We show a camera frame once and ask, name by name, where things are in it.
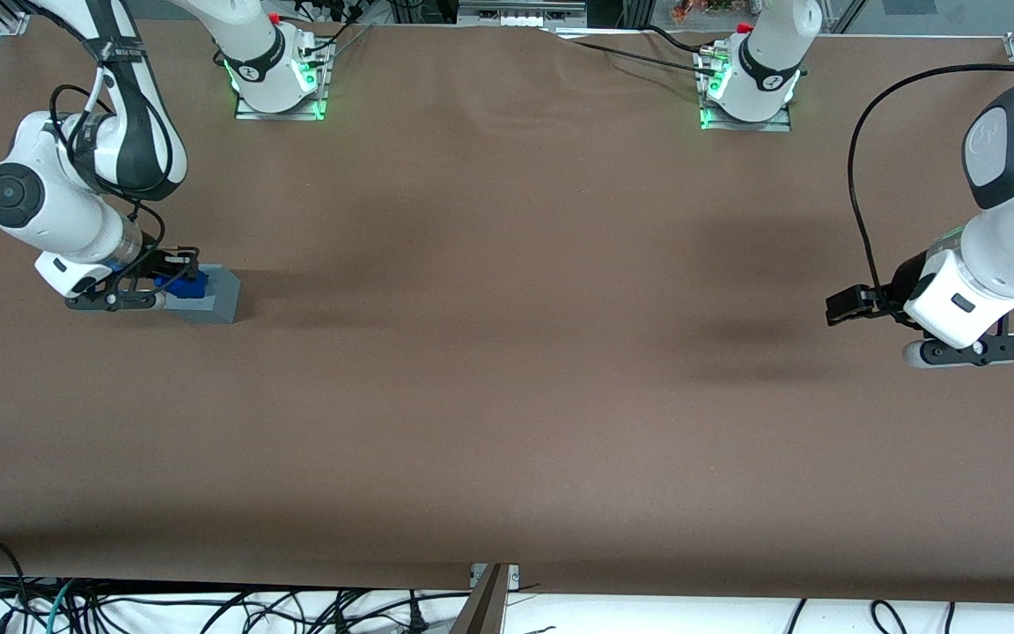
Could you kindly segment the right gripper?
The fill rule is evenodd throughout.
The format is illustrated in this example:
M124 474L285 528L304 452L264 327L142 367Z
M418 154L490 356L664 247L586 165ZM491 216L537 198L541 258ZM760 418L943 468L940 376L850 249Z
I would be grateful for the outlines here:
M43 252L33 267L64 299L154 299L157 270L200 269L200 248L167 248L154 253L154 269L136 253L113 252L95 262Z

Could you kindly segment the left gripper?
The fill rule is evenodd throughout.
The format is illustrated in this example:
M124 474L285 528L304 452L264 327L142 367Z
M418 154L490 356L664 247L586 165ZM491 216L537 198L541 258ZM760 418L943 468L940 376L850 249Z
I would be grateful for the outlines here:
M826 298L832 328L869 312L896 312L951 348L966 348L1014 309L1014 261L990 250L969 263L960 249L925 250L909 258L890 284L860 284Z

